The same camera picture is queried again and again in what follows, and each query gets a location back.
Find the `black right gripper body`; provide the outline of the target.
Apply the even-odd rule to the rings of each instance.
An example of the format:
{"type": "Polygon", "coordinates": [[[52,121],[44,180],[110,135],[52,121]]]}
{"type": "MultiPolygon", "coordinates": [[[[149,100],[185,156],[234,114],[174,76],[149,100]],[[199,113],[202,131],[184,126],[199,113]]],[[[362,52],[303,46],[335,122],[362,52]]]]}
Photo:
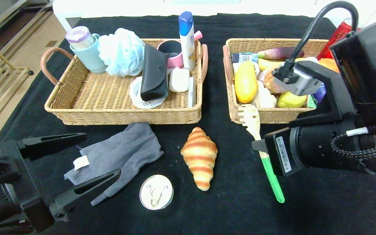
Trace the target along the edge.
{"type": "Polygon", "coordinates": [[[264,139],[277,176],[289,177],[305,168],[332,168],[331,135],[319,125],[284,127],[264,139]]]}

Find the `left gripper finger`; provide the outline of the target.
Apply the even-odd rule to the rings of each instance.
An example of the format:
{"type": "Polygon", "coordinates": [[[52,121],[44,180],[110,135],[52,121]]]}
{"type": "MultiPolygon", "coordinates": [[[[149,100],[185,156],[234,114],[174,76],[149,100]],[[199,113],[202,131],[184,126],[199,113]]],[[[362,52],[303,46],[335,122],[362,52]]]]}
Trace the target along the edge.
{"type": "Polygon", "coordinates": [[[17,146],[24,159],[40,159],[87,140],[85,133],[70,133],[42,137],[30,137],[17,141],[17,146]]]}
{"type": "Polygon", "coordinates": [[[95,177],[58,194],[49,210],[55,221],[69,221],[68,216],[90,202],[114,184],[121,176],[121,170],[114,170],[95,177]]]}

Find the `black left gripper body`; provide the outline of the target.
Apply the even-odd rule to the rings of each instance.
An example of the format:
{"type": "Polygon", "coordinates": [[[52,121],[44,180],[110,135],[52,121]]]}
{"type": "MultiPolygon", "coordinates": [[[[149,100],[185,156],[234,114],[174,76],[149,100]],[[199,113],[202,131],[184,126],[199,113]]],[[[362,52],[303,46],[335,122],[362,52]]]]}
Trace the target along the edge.
{"type": "Polygon", "coordinates": [[[42,232],[54,218],[19,151],[17,142],[0,144],[0,234],[42,232]]]}

